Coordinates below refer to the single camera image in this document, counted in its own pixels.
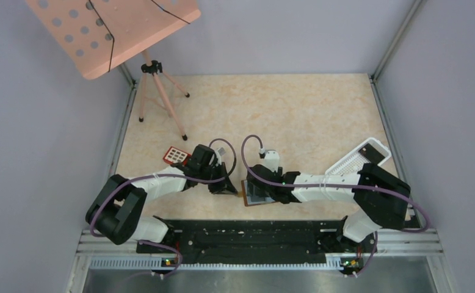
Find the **black credit card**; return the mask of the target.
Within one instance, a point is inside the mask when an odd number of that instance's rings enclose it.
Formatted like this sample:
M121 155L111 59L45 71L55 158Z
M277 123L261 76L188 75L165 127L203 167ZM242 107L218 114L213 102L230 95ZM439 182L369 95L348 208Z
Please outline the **black credit card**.
M365 158L369 163L375 165L382 165L385 162L386 156L379 152L370 143L366 143L359 149L359 154Z

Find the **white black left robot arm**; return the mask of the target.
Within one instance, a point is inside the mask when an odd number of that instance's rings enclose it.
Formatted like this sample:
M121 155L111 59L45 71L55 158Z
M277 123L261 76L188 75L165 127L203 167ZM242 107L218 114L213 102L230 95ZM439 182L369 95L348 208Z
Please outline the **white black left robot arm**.
M144 217L145 205L198 184L207 185L211 194L236 195L238 191L230 181L230 174L219 150L197 145L182 161L173 161L150 175L132 179L112 175L85 215L90 234L105 237L115 245L128 240L161 243L174 229L158 217Z

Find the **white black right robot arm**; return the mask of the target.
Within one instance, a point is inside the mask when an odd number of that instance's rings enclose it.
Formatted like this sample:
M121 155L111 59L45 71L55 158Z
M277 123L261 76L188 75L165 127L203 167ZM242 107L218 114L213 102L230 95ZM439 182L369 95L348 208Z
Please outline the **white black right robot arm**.
M383 168L365 163L361 170L342 175L310 175L276 172L257 164L247 173L247 188L259 197L283 204L309 201L355 203L359 209L348 215L339 235L354 242L386 228L402 230L411 187Z

